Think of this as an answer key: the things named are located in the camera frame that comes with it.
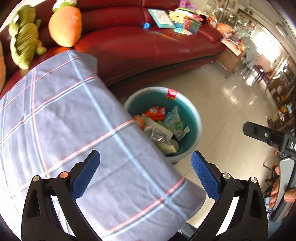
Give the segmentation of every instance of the window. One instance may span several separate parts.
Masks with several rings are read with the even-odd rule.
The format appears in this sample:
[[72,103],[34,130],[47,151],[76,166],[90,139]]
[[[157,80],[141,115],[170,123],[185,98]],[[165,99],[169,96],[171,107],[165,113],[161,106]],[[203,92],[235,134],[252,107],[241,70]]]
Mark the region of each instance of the window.
[[257,47],[259,54],[264,54],[265,57],[273,63],[281,54],[281,50],[277,43],[264,31],[260,31],[254,39],[254,44]]

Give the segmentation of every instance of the plush toy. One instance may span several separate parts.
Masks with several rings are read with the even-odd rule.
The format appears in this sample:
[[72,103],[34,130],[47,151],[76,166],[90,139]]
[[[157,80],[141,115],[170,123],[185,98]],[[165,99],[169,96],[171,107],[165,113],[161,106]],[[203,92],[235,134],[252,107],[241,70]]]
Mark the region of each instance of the plush toy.
[[82,33],[82,16],[76,7],[65,6],[58,9],[48,23],[49,34],[60,46],[72,47]]
[[71,6],[75,7],[77,4],[77,0],[57,0],[57,2],[52,7],[52,11],[55,13],[62,7]]
[[0,92],[2,91],[6,80],[6,68],[5,68],[5,62],[3,57],[3,50],[2,50],[2,44],[0,41]]
[[46,52],[39,40],[38,28],[41,20],[35,21],[35,17],[35,8],[25,5],[18,10],[9,24],[12,60],[21,69],[30,67],[35,53],[42,55]]

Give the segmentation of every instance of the folded blanket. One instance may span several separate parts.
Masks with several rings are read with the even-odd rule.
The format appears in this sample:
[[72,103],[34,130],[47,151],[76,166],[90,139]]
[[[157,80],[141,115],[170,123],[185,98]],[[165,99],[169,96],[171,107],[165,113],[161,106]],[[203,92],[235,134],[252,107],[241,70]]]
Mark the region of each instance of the folded blanket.
[[[32,177],[56,177],[95,149],[100,166],[76,201],[93,229],[103,240],[166,241],[201,208],[205,191],[165,160],[96,68],[91,55],[63,52],[0,100],[0,213],[20,237]],[[71,233],[56,198],[54,204]]]

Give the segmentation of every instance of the trash bin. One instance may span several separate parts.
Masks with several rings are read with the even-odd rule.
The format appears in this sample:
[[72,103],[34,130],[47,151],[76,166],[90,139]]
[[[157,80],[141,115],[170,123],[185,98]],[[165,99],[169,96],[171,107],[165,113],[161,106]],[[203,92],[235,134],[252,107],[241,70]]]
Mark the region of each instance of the trash bin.
[[167,98],[168,89],[164,87],[149,87],[133,94],[124,104],[124,108],[131,116],[141,115],[153,106],[165,107],[170,112],[176,105],[179,106],[179,115],[188,126],[190,132],[179,141],[179,149],[175,156],[167,156],[171,163],[175,163],[190,155],[196,150],[202,134],[200,115],[195,106],[184,95],[177,93],[175,100]]

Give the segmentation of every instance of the sofa armrest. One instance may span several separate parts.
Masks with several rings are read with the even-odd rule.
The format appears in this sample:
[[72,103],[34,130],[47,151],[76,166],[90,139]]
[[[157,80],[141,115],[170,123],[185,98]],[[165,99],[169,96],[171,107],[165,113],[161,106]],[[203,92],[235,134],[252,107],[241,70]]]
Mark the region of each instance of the sofa armrest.
[[198,34],[207,37],[212,42],[216,42],[218,40],[223,39],[223,35],[217,29],[213,28],[207,23],[204,23],[200,26]]

